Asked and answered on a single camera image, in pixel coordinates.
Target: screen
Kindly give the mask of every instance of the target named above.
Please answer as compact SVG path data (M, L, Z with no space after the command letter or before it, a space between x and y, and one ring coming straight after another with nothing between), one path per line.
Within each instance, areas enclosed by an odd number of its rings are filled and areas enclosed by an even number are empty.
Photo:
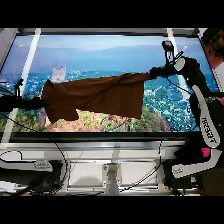
M14 91L30 50L33 35L17 36L0 73L0 84ZM35 51L24 98L41 96L47 79L68 82L84 78L119 76L123 73L148 72L165 65L162 36L120 35L41 35ZM209 88L218 87L198 38L175 37L177 51L195 58L206 76ZM182 76L170 80L188 91ZM76 121L59 120L51 124L44 109L19 109L16 121L39 132L187 132L195 126L190 110L189 94L165 78L148 80L144 84L141 119L77 110ZM0 131L6 120L1 119ZM13 132L30 132L14 125Z

